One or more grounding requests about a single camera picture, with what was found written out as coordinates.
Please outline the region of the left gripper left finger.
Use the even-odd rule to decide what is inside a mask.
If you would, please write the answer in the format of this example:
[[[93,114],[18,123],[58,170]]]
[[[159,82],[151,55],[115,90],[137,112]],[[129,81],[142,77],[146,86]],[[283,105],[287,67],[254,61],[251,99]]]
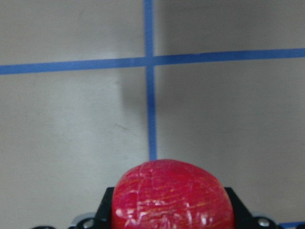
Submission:
[[[100,205],[94,216],[95,229],[110,229],[112,221],[112,196],[114,187],[106,188],[106,191],[102,197]]]

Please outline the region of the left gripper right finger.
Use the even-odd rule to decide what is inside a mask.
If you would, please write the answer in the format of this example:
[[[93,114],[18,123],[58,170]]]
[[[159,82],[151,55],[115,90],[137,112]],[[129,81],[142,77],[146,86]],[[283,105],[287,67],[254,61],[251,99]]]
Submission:
[[[240,200],[231,187],[224,188],[234,211],[234,220],[236,229],[259,229],[257,219],[252,216],[248,208]]]

